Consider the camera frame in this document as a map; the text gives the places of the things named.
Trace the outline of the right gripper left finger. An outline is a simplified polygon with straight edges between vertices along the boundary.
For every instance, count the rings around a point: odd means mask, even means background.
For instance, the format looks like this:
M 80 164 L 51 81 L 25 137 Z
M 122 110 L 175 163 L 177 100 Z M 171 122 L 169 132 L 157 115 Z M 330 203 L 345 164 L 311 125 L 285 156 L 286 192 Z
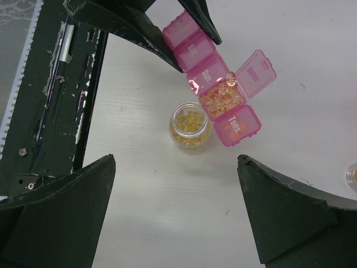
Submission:
M 109 154 L 1 201 L 1 267 L 92 267 L 115 177 Z

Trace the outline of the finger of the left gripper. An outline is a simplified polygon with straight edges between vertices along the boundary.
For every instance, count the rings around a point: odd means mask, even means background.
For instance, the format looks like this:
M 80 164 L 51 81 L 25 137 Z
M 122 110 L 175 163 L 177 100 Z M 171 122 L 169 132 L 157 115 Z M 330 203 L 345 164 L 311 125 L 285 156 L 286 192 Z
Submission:
M 77 22 L 132 42 L 182 73 L 162 31 L 146 15 L 154 3 L 155 0 L 67 0 L 63 5 L 69 16 Z
M 210 18 L 206 0 L 178 0 L 178 2 L 216 45 L 222 43 L 222 39 Z

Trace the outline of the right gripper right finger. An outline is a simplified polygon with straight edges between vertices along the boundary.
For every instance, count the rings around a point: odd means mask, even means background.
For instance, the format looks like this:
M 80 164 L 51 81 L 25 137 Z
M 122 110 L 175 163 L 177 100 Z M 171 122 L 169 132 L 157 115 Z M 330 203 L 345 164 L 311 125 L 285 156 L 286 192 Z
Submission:
M 285 176 L 248 155 L 238 177 L 265 267 L 356 267 L 356 201 Z

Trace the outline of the pink pill organizer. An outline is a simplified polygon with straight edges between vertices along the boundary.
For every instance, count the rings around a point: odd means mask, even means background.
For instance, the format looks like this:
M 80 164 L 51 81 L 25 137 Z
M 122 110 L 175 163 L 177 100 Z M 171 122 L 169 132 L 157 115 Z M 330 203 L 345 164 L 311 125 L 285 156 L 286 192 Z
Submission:
M 188 12 L 178 15 L 162 33 L 223 145 L 233 147 L 256 135 L 262 124 L 247 100 L 277 77 L 262 50 L 231 71 Z

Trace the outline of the glass pill bottle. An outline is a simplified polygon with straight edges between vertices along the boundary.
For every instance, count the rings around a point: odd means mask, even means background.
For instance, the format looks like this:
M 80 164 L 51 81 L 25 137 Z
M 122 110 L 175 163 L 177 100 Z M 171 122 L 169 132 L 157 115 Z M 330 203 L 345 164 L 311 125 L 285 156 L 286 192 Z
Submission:
M 183 102 L 172 112 L 169 133 L 180 150 L 199 154 L 210 140 L 212 124 L 201 105 Z

